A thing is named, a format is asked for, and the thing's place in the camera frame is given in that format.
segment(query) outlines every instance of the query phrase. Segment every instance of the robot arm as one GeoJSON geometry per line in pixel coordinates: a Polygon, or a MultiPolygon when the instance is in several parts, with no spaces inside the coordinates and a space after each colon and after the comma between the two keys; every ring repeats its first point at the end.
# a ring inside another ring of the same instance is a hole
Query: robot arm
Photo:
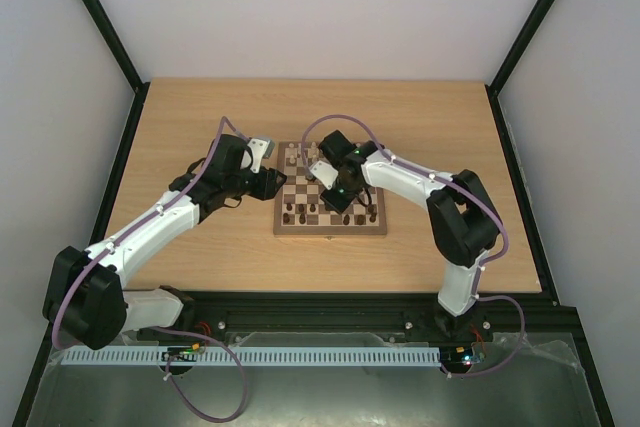
{"type": "Polygon", "coordinates": [[[100,349],[120,332],[176,323],[180,328],[190,326],[193,301],[177,289],[162,286],[153,291],[125,292],[124,288],[151,257],[227,206],[228,199],[239,203],[244,195],[259,200],[274,198],[286,176],[261,165],[273,148],[274,143],[266,138],[245,141],[222,135],[202,176],[170,208],[165,210],[164,206],[194,180],[193,170],[201,161],[194,162],[151,208],[119,232],[84,252],[64,249],[54,261],[43,307],[45,318],[54,321],[72,282],[106,249],[108,253],[86,277],[64,313],[62,327],[67,332],[88,347],[100,349]],[[147,220],[154,211],[158,215],[147,220]],[[132,232],[122,242],[116,242],[129,230],[132,232]]]}
{"type": "Polygon", "coordinates": [[[499,230],[476,204],[438,179],[470,192],[497,215],[478,176],[469,170],[457,175],[434,171],[396,157],[388,149],[383,155],[371,141],[357,147],[340,131],[325,137],[319,148],[328,162],[318,161],[310,170],[326,188],[321,199],[328,208],[343,212],[369,187],[378,187],[429,213],[436,246],[446,260],[438,302],[454,317],[467,312],[476,300],[481,261],[495,245],[499,230]]]}

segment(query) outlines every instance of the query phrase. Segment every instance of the chessboard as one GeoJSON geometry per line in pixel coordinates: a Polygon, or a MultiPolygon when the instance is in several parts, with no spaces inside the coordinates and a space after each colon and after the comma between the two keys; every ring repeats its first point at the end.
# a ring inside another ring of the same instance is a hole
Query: chessboard
{"type": "MultiPolygon", "coordinates": [[[[327,210],[320,194],[324,186],[317,179],[307,180],[300,142],[278,144],[278,170],[287,176],[275,199],[273,233],[277,236],[350,236],[387,234],[387,219],[382,189],[371,188],[371,204],[354,200],[345,212],[327,210]]],[[[323,159],[316,142],[306,143],[309,165],[323,159]]]]}

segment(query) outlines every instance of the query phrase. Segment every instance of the gray wall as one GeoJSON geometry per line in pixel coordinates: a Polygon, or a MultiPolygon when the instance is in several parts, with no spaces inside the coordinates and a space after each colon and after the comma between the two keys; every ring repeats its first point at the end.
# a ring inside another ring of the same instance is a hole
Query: gray wall
{"type": "Polygon", "coordinates": [[[0,425],[46,322],[56,253],[84,247],[132,93],[80,0],[0,0],[0,425]]]}
{"type": "Polygon", "coordinates": [[[561,300],[621,426],[640,403],[640,0],[558,0],[501,96],[561,300]]]}
{"type": "Polygon", "coordinates": [[[103,0],[143,77],[489,81],[535,0],[103,0]]]}

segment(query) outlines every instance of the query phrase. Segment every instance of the light wood surface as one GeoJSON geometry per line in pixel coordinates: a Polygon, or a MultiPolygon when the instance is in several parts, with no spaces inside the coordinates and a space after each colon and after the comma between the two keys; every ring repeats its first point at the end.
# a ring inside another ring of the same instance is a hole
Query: light wood surface
{"type": "MultiPolygon", "coordinates": [[[[116,200],[109,233],[146,210],[203,157],[220,116],[247,135],[299,138],[329,113],[353,115],[399,156],[434,169],[475,171],[511,239],[481,291],[538,292],[537,275],[484,86],[471,82],[155,79],[116,200]]],[[[345,121],[321,124],[361,138],[345,121]]],[[[276,155],[267,162],[274,166],[276,155]]],[[[246,198],[173,241],[129,288],[241,291],[437,292],[444,274],[429,219],[387,192],[385,238],[276,238],[274,203],[246,198]]]]}

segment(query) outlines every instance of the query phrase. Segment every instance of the black metal frame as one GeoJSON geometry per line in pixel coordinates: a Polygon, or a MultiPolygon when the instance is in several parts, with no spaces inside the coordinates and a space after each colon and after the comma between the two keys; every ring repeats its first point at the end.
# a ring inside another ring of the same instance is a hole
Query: black metal frame
{"type": "MultiPolygon", "coordinates": [[[[127,158],[149,83],[143,83],[99,0],[82,0],[120,65],[135,98],[111,170],[106,191],[91,236],[102,239],[113,210],[127,158]]],[[[591,395],[603,426],[613,424],[602,385],[589,351],[584,330],[575,308],[559,305],[549,265],[531,210],[520,167],[506,127],[498,95],[529,42],[542,23],[554,0],[538,0],[509,50],[490,86],[487,97],[496,123],[507,167],[522,215],[542,292],[511,294],[522,305],[530,332],[569,332],[585,369],[591,395]]],[[[196,315],[210,322],[223,320],[227,332],[252,331],[331,331],[331,332],[399,332],[405,340],[429,340],[421,330],[420,318],[436,302],[435,294],[272,294],[234,292],[188,292],[196,300],[196,315]],[[416,320],[411,332],[404,328],[416,320]]],[[[518,331],[519,317],[511,305],[502,302],[486,306],[495,331],[518,331]]],[[[31,376],[14,420],[14,426],[26,425],[40,378],[51,350],[50,327],[45,333],[31,376]]]]}

